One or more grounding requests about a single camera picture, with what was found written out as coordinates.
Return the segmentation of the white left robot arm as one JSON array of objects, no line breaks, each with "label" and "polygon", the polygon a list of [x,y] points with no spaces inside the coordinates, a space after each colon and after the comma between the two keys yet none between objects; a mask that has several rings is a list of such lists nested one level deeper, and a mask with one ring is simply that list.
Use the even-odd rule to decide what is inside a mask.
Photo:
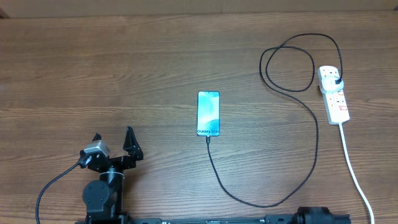
[{"label": "white left robot arm", "polygon": [[85,223],[133,223],[128,212],[123,211],[124,171],[136,167],[144,153],[136,140],[133,129],[126,128],[123,151],[119,157],[109,156],[109,147],[100,134],[80,151],[77,165],[99,173],[99,179],[86,185],[83,201],[86,205]]}]

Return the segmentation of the Samsung Galaxy smartphone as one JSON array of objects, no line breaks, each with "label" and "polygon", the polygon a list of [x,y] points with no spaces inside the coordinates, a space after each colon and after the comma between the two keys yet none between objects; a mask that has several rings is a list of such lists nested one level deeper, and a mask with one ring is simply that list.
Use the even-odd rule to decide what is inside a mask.
[{"label": "Samsung Galaxy smartphone", "polygon": [[197,103],[197,135],[220,135],[220,93],[199,91]]}]

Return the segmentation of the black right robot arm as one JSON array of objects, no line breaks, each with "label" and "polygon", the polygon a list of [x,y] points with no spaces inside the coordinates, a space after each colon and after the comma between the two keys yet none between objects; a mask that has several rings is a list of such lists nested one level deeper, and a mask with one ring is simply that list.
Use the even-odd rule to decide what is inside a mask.
[{"label": "black right robot arm", "polygon": [[294,224],[334,224],[334,215],[326,207],[299,207],[292,219]]}]

